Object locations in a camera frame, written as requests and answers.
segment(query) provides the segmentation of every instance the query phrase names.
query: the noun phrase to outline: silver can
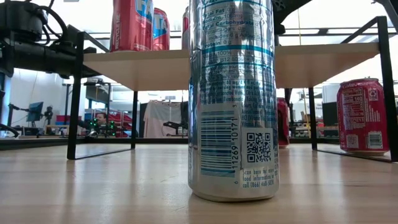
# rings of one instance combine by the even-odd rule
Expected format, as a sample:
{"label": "silver can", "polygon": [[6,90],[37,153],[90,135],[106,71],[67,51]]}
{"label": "silver can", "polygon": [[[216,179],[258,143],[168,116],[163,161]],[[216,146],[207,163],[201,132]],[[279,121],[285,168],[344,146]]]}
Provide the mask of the silver can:
{"label": "silver can", "polygon": [[271,0],[190,0],[188,184],[220,201],[279,188]]}
{"label": "silver can", "polygon": [[185,9],[184,15],[182,16],[182,49],[189,48],[189,6]]}

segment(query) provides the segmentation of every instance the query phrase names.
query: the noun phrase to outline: red can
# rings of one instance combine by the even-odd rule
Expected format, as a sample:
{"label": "red can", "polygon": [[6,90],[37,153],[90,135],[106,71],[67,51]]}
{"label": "red can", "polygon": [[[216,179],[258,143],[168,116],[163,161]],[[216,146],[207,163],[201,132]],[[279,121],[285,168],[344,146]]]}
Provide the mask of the red can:
{"label": "red can", "polygon": [[111,52],[152,50],[153,15],[152,0],[113,0]]}
{"label": "red can", "polygon": [[154,50],[170,50],[170,24],[166,12],[155,8]]}
{"label": "red can", "polygon": [[182,49],[189,48],[189,6],[185,9],[184,15],[182,16]]}
{"label": "red can", "polygon": [[278,142],[280,148],[289,145],[289,106],[285,98],[278,98]]}
{"label": "red can", "polygon": [[342,150],[375,156],[389,150],[384,92],[377,78],[342,83],[337,108]]}

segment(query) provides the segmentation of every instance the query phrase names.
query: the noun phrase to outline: computer monitor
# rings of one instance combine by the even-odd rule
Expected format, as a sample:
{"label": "computer monitor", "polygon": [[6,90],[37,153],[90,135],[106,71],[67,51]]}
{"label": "computer monitor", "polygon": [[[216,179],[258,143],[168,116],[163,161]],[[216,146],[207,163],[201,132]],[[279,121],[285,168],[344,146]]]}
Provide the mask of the computer monitor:
{"label": "computer monitor", "polygon": [[42,118],[43,102],[31,103],[27,114],[26,122],[40,121]]}

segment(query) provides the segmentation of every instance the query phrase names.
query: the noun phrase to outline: aluminum can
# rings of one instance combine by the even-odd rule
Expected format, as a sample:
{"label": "aluminum can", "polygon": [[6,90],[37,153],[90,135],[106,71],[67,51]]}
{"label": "aluminum can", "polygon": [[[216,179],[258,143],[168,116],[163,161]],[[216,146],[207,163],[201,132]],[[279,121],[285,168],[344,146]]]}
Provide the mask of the aluminum can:
{"label": "aluminum can", "polygon": [[289,145],[289,106],[285,98],[278,98],[278,142],[279,148]]}
{"label": "aluminum can", "polygon": [[188,184],[219,201],[279,188],[271,0],[190,1]]}
{"label": "aluminum can", "polygon": [[113,0],[111,52],[153,47],[152,0]]}
{"label": "aluminum can", "polygon": [[342,83],[337,108],[342,150],[375,156],[389,150],[384,92],[377,78]]}
{"label": "aluminum can", "polygon": [[154,48],[170,50],[170,24],[166,12],[155,8],[154,11]]}
{"label": "aluminum can", "polygon": [[185,9],[184,15],[182,16],[182,49],[189,48],[189,6]]}

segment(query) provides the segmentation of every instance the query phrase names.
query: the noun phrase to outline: shelf leg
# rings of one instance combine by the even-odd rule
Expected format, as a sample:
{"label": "shelf leg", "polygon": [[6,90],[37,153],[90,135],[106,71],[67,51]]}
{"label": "shelf leg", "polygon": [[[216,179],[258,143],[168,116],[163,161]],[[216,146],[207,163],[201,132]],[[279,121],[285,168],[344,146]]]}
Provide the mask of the shelf leg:
{"label": "shelf leg", "polygon": [[308,89],[308,94],[310,95],[311,145],[312,150],[318,150],[317,118],[315,116],[315,97],[313,94],[313,88]]}
{"label": "shelf leg", "polygon": [[85,40],[85,33],[77,33],[76,38],[76,60],[73,71],[73,90],[72,90],[72,104],[70,107],[70,122],[68,135],[68,152],[67,158],[71,160],[76,159],[76,139],[77,139],[77,124],[79,119],[79,104],[80,104],[80,89],[81,89],[81,71],[83,70],[83,45]]}
{"label": "shelf leg", "polygon": [[136,148],[136,130],[137,130],[137,109],[138,109],[138,91],[134,91],[132,101],[132,125],[131,125],[131,149]]}
{"label": "shelf leg", "polygon": [[392,78],[387,18],[385,16],[377,17],[377,32],[379,34],[381,72],[383,78],[384,104],[386,107],[387,118],[387,136],[391,153],[391,162],[398,162],[397,110],[394,94],[394,81]]}

